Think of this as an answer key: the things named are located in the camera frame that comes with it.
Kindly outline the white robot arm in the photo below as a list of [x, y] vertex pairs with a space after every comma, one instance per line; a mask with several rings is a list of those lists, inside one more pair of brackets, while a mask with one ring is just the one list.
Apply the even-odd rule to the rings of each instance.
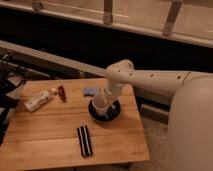
[[168, 171], [213, 171], [213, 73], [136, 70], [129, 60], [105, 69], [104, 101], [130, 84], [171, 100]]

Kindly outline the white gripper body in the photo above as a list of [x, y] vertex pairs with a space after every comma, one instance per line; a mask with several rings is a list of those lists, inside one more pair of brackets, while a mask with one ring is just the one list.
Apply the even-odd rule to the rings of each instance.
[[114, 102], [121, 95], [123, 89], [122, 84], [108, 82], [104, 88], [104, 97], [107, 102]]

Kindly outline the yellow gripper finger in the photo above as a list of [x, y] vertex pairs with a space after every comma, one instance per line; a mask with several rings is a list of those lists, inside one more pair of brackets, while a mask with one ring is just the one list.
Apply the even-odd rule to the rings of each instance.
[[101, 94], [101, 105], [102, 107], [106, 107], [109, 105], [109, 100], [105, 94]]

